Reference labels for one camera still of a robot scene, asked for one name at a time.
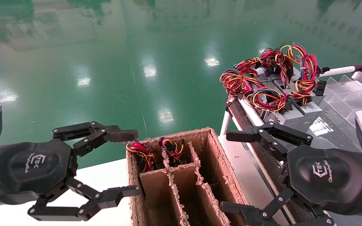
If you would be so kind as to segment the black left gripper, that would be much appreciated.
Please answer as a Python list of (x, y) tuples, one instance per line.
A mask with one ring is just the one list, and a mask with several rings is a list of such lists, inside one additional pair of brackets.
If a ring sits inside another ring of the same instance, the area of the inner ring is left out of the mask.
[[(28, 215), (38, 221), (88, 221), (102, 209), (118, 207), (127, 196), (142, 193), (139, 186), (102, 192), (73, 178), (78, 167), (71, 147), (61, 140), (0, 146), (0, 202), (31, 202)], [(72, 190), (88, 201), (80, 207), (47, 204)]]

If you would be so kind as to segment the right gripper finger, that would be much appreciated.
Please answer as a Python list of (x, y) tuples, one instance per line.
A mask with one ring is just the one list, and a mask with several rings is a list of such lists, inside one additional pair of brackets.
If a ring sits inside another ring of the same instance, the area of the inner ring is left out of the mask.
[[(280, 195), (275, 197), (264, 209), (259, 209), (254, 206), (237, 204), (232, 202), (220, 202), (219, 208), (225, 213), (231, 213), (239, 215), (247, 226), (278, 226), (273, 219), (273, 215), (290, 201), (294, 196), (291, 189), (287, 188), (283, 190)], [(296, 223), (296, 226), (334, 226), (334, 220), (325, 214), (320, 208), (310, 209), (313, 218), (305, 221)]]

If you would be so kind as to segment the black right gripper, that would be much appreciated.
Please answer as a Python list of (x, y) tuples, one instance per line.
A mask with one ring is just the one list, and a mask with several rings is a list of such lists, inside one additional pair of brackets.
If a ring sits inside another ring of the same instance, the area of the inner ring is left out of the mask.
[[(362, 216), (362, 153), (312, 148), (313, 136), (274, 122), (227, 130), (226, 139), (261, 143), (276, 160), (286, 160), (290, 186), (307, 206)], [(288, 153), (278, 140), (299, 147)]]

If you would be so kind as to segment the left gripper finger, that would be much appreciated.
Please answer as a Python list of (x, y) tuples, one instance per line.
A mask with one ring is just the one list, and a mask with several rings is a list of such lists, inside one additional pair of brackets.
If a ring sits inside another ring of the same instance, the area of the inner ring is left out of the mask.
[(119, 126), (104, 126), (96, 121), (59, 127), (52, 130), (53, 138), (62, 141), (76, 140), (73, 153), (85, 156), (106, 142), (125, 143), (138, 138), (137, 130), (121, 130)]

